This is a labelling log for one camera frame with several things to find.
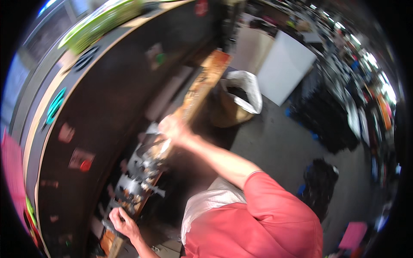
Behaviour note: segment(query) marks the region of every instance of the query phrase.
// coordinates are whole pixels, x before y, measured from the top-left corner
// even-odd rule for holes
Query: orange object
[[[92,162],[90,160],[85,160],[82,162],[82,165],[80,165],[80,170],[82,172],[87,172],[89,171],[91,166],[92,166]]]
[[[391,120],[390,120],[390,115],[389,115],[389,113],[387,112],[387,107],[386,107],[386,105],[388,105],[388,104],[387,104],[387,102],[384,100],[383,95],[381,95],[381,94],[378,95],[377,101],[379,102],[380,109],[381,109],[381,111],[382,111],[383,121],[384,121],[384,123],[385,123],[386,130],[390,130],[390,129],[392,128],[392,122],[391,122]]]

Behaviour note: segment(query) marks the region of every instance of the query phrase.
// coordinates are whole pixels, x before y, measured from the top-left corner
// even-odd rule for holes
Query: white panel
[[[282,31],[258,73],[262,95],[281,106],[316,59],[316,55]]]

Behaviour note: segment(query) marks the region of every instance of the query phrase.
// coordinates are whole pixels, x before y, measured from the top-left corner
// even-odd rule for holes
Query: concrete floor
[[[362,144],[353,152],[330,154],[307,129],[285,116],[287,105],[279,107],[263,96],[262,113],[240,126],[230,150],[260,166],[293,194],[304,183],[303,172],[313,159],[324,158],[338,168],[339,179],[322,223],[323,255],[327,255],[338,246],[348,222],[370,222],[383,196],[371,183],[370,155]]]

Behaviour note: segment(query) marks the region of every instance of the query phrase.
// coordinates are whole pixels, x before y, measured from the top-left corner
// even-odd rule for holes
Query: tools
[[[148,129],[146,129],[147,135],[160,135],[161,131],[159,131],[159,124],[157,122],[152,122]]]

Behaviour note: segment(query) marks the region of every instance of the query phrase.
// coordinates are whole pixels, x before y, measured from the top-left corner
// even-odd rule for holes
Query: red sticker
[[[199,17],[203,17],[208,12],[208,1],[207,0],[198,0],[195,4],[195,14]]]

